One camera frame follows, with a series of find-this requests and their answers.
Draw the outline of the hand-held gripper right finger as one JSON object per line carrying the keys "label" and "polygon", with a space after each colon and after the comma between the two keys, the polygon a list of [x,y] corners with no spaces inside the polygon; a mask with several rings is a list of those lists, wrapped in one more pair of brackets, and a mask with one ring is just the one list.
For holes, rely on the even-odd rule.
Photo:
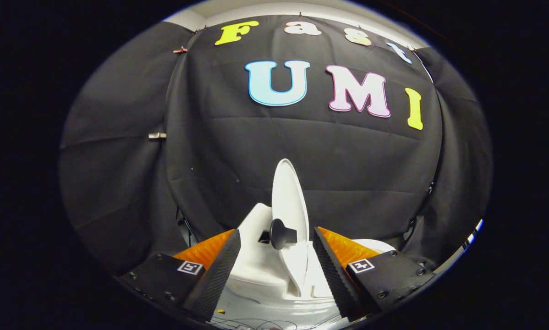
{"label": "hand-held gripper right finger", "polygon": [[377,252],[322,227],[314,228],[313,248],[340,315],[348,321],[396,309],[435,277],[396,249]]}

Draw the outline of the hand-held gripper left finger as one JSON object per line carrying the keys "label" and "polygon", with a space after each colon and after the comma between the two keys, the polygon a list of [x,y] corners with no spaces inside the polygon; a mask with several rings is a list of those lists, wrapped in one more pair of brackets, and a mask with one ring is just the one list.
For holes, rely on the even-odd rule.
{"label": "hand-held gripper left finger", "polygon": [[120,280],[166,313],[206,323],[240,249],[239,230],[225,231],[176,255],[153,255]]}

